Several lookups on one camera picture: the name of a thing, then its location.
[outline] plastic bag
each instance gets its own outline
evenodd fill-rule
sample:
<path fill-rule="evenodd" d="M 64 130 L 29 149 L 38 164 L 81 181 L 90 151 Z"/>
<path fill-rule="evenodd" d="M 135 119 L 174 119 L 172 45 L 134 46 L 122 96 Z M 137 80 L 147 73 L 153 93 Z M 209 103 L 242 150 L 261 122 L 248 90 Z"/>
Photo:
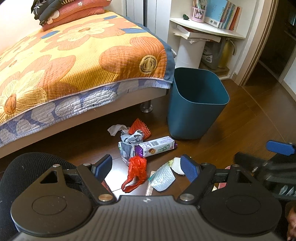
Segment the plastic bag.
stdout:
<path fill-rule="evenodd" d="M 167 162 L 162 165 L 148 180 L 154 189 L 161 192 L 167 189 L 175 179 L 176 178 Z"/>
<path fill-rule="evenodd" d="M 147 166 L 146 158 L 134 156 L 129 159 L 128 178 L 121 185 L 122 191 L 124 191 L 125 193 L 129 193 L 146 181 L 147 179 L 146 166 Z M 126 187 L 126 185 L 130 183 L 134 179 L 134 177 L 138 177 L 139 180 L 137 181 L 137 183 Z"/>

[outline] bubble wrap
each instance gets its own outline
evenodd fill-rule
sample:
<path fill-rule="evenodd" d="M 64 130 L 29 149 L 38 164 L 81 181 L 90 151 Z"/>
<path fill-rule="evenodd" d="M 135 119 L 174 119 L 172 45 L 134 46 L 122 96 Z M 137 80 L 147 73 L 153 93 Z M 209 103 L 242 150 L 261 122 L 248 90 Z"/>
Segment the bubble wrap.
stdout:
<path fill-rule="evenodd" d="M 162 165 L 149 179 L 151 186 L 161 192 L 167 189 L 175 180 L 175 176 L 168 164 Z"/>

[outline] orange flower pattern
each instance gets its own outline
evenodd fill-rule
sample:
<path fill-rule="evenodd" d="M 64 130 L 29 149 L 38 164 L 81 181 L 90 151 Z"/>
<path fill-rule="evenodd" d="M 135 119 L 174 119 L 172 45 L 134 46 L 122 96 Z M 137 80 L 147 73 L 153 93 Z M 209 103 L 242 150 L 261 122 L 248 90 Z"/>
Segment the orange flower pattern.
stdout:
<path fill-rule="evenodd" d="M 4 53 L 0 56 L 0 71 L 5 69 L 7 66 L 13 66 L 17 62 L 17 55 L 37 44 L 41 40 L 41 37 L 47 32 L 49 31 L 38 32 L 34 36 L 25 37 L 4 51 Z"/>
<path fill-rule="evenodd" d="M 38 58 L 0 85 L 0 124 L 36 105 L 78 92 L 60 81 L 73 67 L 75 56 L 50 58 L 51 55 Z"/>
<path fill-rule="evenodd" d="M 138 37 L 130 40 L 132 46 L 114 46 L 103 52 L 100 66 L 118 74 L 116 80 L 154 77 L 163 79 L 167 64 L 164 46 L 157 38 Z"/>
<path fill-rule="evenodd" d="M 58 33 L 45 42 L 49 43 L 40 52 L 45 52 L 58 46 L 58 50 L 71 50 L 84 44 L 89 38 L 98 39 L 121 36 L 125 34 L 122 29 L 135 27 L 132 22 L 124 18 L 116 17 L 112 19 L 97 18 L 66 28 L 63 32 Z"/>

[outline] bed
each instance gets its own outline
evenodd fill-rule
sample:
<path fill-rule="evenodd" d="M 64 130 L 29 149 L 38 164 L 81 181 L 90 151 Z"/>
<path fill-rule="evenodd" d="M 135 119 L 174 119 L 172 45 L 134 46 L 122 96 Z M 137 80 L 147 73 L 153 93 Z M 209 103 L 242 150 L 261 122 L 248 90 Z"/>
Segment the bed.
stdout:
<path fill-rule="evenodd" d="M 171 48 L 107 12 L 37 31 L 0 56 L 0 158 L 167 93 Z"/>

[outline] ruler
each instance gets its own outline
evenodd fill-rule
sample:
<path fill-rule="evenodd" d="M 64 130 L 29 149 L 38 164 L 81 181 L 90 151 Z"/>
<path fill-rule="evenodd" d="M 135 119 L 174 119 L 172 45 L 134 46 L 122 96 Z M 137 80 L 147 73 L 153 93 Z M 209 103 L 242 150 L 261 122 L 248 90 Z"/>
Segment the ruler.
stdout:
<path fill-rule="evenodd" d="M 150 173 L 150 177 L 155 173 L 155 171 L 151 171 Z M 150 183 L 148 183 L 148 187 L 146 190 L 146 194 L 145 196 L 152 196 L 152 192 L 153 192 L 153 187 L 150 185 Z"/>

